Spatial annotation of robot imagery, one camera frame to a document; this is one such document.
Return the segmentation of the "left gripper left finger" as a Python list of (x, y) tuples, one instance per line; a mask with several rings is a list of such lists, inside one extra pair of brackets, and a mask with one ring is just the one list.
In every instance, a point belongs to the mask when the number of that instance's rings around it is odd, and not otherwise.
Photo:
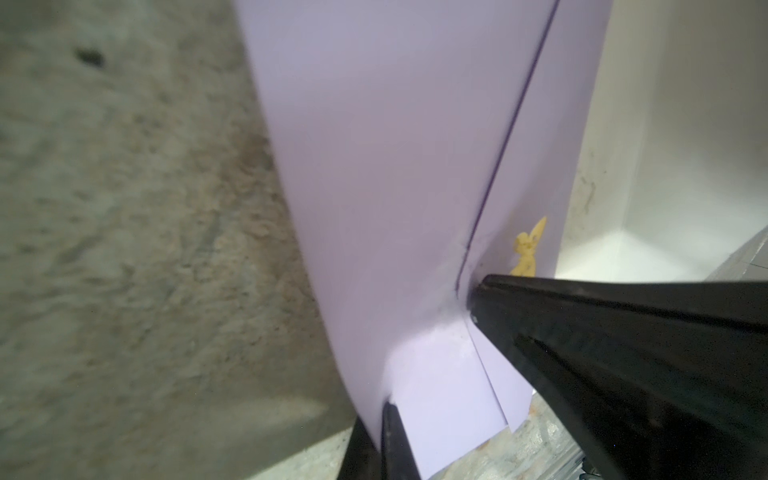
[(366, 430), (362, 419), (356, 419), (337, 479), (421, 479), (396, 405), (387, 401), (383, 406), (378, 446)]

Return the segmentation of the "cream envelope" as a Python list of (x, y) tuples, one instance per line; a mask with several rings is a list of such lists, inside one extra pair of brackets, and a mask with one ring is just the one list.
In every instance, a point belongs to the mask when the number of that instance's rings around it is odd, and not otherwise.
[(766, 3), (615, 2), (557, 276), (702, 280), (766, 225)]

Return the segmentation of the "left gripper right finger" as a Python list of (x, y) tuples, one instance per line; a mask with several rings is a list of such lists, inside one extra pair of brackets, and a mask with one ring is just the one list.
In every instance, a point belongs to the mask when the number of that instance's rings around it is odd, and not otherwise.
[(477, 328), (605, 479), (767, 475), (767, 286), (489, 275)]

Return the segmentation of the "purple envelope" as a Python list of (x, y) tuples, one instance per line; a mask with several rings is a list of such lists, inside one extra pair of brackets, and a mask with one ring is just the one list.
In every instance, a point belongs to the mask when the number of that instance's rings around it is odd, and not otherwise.
[(531, 386), (467, 296), (545, 228), (555, 271), (607, 1), (239, 1), (305, 268), (371, 437), (429, 478), (518, 427)]

